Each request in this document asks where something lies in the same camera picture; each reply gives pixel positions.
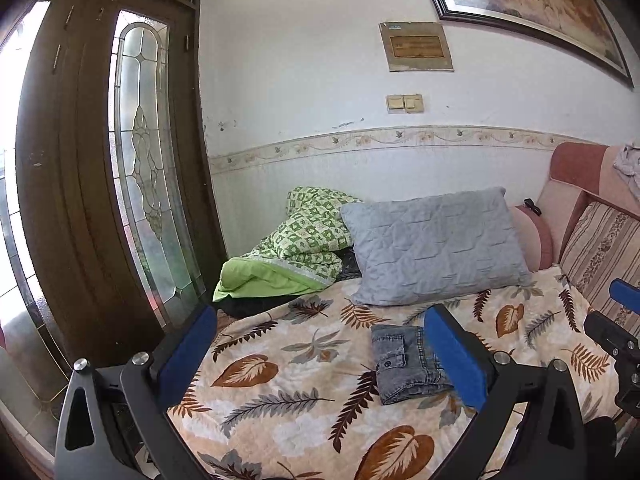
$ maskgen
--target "gray pillow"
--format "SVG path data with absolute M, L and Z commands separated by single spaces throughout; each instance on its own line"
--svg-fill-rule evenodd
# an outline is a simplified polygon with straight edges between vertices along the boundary
M 355 304 L 411 304 L 530 283 L 504 188 L 351 203 L 340 212 L 362 272 Z

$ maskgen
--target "folded jeans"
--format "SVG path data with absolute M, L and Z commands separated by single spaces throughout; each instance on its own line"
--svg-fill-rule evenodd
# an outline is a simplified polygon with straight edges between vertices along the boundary
M 422 327 L 373 325 L 371 341 L 382 404 L 453 389 Z

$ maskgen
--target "white wall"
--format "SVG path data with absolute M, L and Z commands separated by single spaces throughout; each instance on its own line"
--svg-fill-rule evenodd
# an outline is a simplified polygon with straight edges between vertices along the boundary
M 486 124 L 608 143 L 638 134 L 636 92 L 564 50 L 489 27 L 444 22 L 453 73 L 390 73 L 378 23 L 411 20 L 437 21 L 432 1 L 202 0 L 209 155 L 351 122 L 341 130 Z M 640 86 L 638 56 L 614 26 Z M 385 96 L 406 93 L 422 93 L 427 113 L 388 115 Z
M 420 124 L 504 126 L 607 144 L 638 136 L 638 92 L 525 36 L 443 22 L 455 72 L 390 73 L 378 23 L 437 19 L 432 0 L 202 0 L 200 86 L 209 156 Z M 640 60 L 612 25 L 640 86 Z M 426 113 L 389 115 L 385 96 L 407 93 L 424 95 Z M 296 185 L 389 200 L 498 184 L 517 203 L 538 196 L 549 156 L 510 148 L 352 152 L 216 174 L 213 184 L 228 251 L 238 254 L 283 219 L 286 192 Z

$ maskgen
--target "bolt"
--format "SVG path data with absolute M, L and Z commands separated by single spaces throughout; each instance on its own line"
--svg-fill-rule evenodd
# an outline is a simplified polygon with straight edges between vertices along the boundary
M 554 368 L 559 372 L 566 371 L 566 363 L 562 359 L 554 359 Z
M 81 357 L 74 363 L 74 370 L 76 372 L 81 372 L 89 365 L 89 361 L 87 361 L 84 357 Z
M 146 364 L 147 361 L 149 361 L 149 354 L 146 352 L 138 352 L 131 358 L 131 361 L 136 366 L 142 366 L 143 364 Z
M 499 365 L 507 365 L 511 362 L 511 357 L 509 357 L 507 352 L 496 352 L 494 354 L 494 361 Z

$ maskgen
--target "peeling paint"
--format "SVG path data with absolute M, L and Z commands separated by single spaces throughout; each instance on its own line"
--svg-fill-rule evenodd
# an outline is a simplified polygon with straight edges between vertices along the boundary
M 355 124 L 355 121 L 351 121 L 351 122 L 349 122 L 349 123 L 340 123 L 340 124 L 338 124 L 337 126 L 334 126 L 334 127 L 333 127 L 333 129 L 334 129 L 334 130 L 337 130 L 337 129 L 339 129 L 339 128 L 343 128 L 343 127 L 345 127 L 345 126 L 351 126 L 352 124 Z

